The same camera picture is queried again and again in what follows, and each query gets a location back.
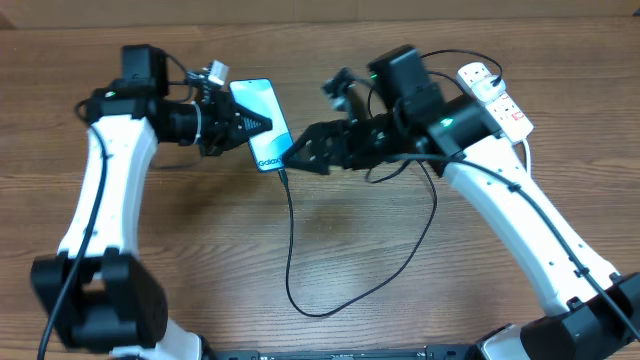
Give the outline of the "Samsung Galaxy smartphone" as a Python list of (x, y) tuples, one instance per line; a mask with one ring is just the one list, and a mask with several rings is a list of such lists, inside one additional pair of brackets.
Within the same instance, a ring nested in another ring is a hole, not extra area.
[(267, 78), (236, 80), (229, 90), (241, 107), (248, 144), (259, 172), (284, 167), (283, 154), (293, 138), (272, 82)]

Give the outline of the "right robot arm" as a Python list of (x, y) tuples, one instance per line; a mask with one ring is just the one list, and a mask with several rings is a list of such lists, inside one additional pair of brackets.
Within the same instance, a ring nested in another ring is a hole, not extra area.
[(372, 115), (340, 70), (323, 86), (344, 118), (310, 125), (284, 165), (318, 174), (416, 162), (457, 190), (484, 218), (529, 280), (543, 310), (468, 345), (431, 345), (429, 359), (604, 359), (639, 338), (639, 277), (621, 274), (557, 211), (513, 145), (529, 133), (500, 76), (460, 74), (445, 100), (435, 73), (412, 45), (369, 64), (368, 85), (385, 107)]

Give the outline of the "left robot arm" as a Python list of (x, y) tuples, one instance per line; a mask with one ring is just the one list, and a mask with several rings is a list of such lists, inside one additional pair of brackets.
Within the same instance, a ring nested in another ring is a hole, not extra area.
[(170, 97), (174, 57), (148, 45), (121, 50), (121, 74), (75, 106), (88, 156), (78, 203), (55, 255), (37, 258), (32, 288), (48, 320), (40, 343), (118, 359), (211, 359), (214, 351), (168, 314), (158, 281), (139, 258), (146, 174), (162, 143), (219, 156), (269, 131), (272, 122), (224, 88), (228, 67), (186, 71), (184, 99)]

